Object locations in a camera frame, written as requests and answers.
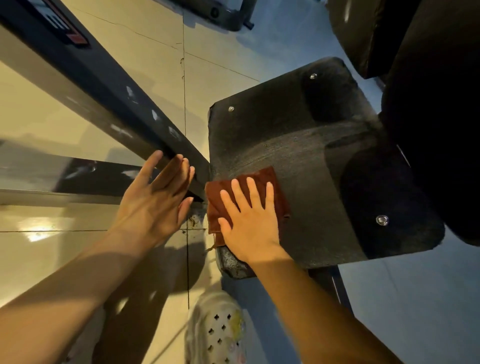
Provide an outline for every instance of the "forearm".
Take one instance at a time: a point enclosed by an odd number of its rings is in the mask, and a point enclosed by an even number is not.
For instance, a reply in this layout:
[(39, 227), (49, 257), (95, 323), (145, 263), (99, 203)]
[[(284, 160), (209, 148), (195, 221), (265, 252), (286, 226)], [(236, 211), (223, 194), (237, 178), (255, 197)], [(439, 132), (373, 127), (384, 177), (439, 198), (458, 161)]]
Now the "forearm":
[(259, 254), (251, 267), (293, 336), (303, 363), (399, 363), (279, 245)]
[(77, 258), (0, 309), (0, 363), (55, 363), (143, 255), (109, 231)]

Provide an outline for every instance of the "silver rivet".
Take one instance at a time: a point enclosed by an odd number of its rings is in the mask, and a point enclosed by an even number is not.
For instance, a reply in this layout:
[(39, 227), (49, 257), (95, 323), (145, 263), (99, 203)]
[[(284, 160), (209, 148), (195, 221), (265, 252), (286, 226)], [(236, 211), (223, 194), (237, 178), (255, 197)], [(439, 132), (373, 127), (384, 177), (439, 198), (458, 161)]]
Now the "silver rivet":
[(388, 216), (378, 215), (375, 218), (375, 221), (377, 221), (378, 225), (387, 226), (388, 225)]

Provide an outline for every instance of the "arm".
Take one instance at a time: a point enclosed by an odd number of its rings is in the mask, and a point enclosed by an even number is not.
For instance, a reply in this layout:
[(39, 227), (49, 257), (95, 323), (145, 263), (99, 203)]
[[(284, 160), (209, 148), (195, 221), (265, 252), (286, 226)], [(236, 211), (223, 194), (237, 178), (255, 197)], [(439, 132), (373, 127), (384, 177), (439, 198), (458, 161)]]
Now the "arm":
[(125, 192), (105, 237), (0, 309), (0, 363), (56, 363), (94, 310), (185, 220), (194, 169), (176, 156), (149, 184), (155, 152)]
[(279, 244), (274, 191), (267, 184), (263, 209), (253, 179), (248, 178), (252, 206), (237, 180), (220, 195), (233, 227), (219, 219), (225, 243), (250, 265), (290, 331), (304, 364), (399, 363), (397, 357), (360, 321), (334, 301), (292, 260)]

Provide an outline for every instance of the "hand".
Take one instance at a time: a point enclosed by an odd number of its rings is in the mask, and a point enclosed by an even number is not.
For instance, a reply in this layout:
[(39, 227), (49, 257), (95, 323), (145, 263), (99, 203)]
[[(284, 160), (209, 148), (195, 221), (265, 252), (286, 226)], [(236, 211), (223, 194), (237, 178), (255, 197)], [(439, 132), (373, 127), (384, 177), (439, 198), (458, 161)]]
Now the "hand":
[(238, 259), (251, 264), (252, 260), (262, 255), (261, 253), (272, 246), (278, 246), (279, 237), (273, 185), (270, 182), (267, 183), (265, 209), (262, 207), (253, 178), (247, 178), (247, 185), (252, 206), (249, 205), (237, 180), (232, 180), (232, 191), (239, 208), (232, 202), (227, 191), (220, 191), (220, 197), (232, 219), (233, 227), (225, 218), (219, 218), (218, 223), (225, 244), (232, 253)]
[(152, 183), (148, 183), (163, 153), (154, 152), (123, 195), (111, 230), (140, 241), (143, 252), (164, 243), (186, 219), (193, 197), (183, 199), (195, 174), (188, 159), (176, 155)]

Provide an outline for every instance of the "folded cloth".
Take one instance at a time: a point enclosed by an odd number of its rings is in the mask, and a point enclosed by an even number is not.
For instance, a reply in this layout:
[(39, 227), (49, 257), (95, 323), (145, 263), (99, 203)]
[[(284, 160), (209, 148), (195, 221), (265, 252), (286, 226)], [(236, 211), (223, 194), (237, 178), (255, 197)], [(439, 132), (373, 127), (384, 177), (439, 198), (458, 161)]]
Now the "folded cloth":
[[(247, 198), (248, 203), (250, 202), (250, 191), (247, 185), (247, 177), (252, 177), (257, 185), (258, 194), (260, 195), (260, 201), (262, 206), (265, 207), (265, 196), (266, 196), (266, 186), (267, 182), (271, 182), (274, 188), (274, 204), (275, 204), (275, 213), (278, 220), (279, 230), (282, 227), (283, 222), (290, 217), (290, 207), (288, 202), (283, 195), (283, 192), (280, 188), (278, 180), (276, 179), (275, 170), (273, 167), (267, 167), (262, 170), (259, 170), (252, 174), (242, 174), (237, 177), (239, 181), (240, 188)], [(223, 236), (220, 231), (220, 224), (218, 223), (218, 218), (226, 218), (230, 223), (230, 226), (233, 226), (232, 220), (228, 215), (227, 209), (223, 205), (222, 199), (220, 198), (220, 191), (225, 190), (230, 195), (232, 201), (237, 204), (235, 196), (233, 195), (231, 180), (223, 181), (212, 181), (207, 182), (205, 185), (205, 194), (208, 199), (207, 207), (207, 219), (208, 219), (208, 233), (215, 234), (215, 247), (225, 245)]]

